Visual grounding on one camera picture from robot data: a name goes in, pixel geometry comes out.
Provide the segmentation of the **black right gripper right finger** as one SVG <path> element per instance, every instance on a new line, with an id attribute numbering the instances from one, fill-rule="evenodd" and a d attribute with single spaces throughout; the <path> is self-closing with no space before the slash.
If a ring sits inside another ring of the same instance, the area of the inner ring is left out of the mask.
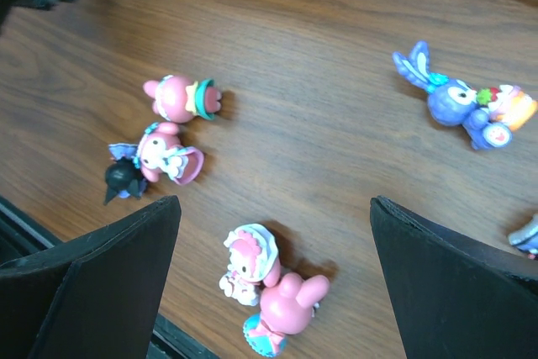
<path id="1" fill-rule="evenodd" d="M 408 358 L 535 358 L 537 263 L 372 198 L 370 223 Z"/>

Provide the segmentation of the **purple bunny holding cake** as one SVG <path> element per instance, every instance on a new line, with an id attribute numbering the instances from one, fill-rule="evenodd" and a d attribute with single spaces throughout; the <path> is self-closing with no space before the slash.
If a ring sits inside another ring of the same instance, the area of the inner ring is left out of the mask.
<path id="1" fill-rule="evenodd" d="M 423 40 L 408 55 L 394 52 L 393 63 L 400 76 L 427 93 L 433 120 L 446 127 L 461 126 L 474 150 L 505 147 L 537 112 L 537 101 L 519 86 L 474 88 L 462 79 L 433 72 Z"/>

